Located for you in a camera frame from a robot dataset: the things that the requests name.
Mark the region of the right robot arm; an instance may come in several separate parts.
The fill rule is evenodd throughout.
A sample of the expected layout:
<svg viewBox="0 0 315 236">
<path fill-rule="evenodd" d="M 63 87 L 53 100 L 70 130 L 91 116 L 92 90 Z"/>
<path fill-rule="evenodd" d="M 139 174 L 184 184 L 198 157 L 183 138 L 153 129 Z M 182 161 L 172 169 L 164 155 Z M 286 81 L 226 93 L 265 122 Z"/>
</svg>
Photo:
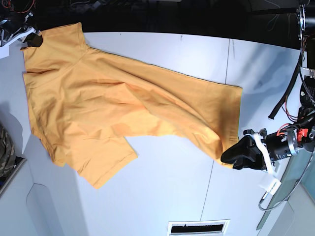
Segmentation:
<svg viewBox="0 0 315 236">
<path fill-rule="evenodd" d="M 15 41 L 26 43 L 29 47 L 40 47 L 43 43 L 41 31 L 37 28 L 31 0 L 23 10 L 17 10 L 13 1 L 0 2 L 0 46 L 10 46 Z"/>
</svg>

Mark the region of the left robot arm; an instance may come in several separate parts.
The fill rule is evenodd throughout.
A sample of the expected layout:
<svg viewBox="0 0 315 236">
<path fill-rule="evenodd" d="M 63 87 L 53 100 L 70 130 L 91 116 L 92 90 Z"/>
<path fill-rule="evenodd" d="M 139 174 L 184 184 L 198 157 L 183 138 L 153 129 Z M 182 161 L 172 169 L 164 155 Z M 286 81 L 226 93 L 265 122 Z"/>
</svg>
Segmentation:
<svg viewBox="0 0 315 236">
<path fill-rule="evenodd" d="M 243 138 L 221 155 L 221 162 L 231 164 L 234 169 L 250 168 L 274 174 L 273 164 L 298 154 L 300 150 L 312 151 L 315 147 L 315 2 L 299 1 L 296 9 L 300 56 L 280 101 L 269 115 L 274 119 L 283 108 L 290 123 L 277 132 L 268 134 L 266 129 L 243 132 Z M 300 108 L 293 117 L 287 110 L 287 99 L 297 78 L 300 78 Z"/>
</svg>

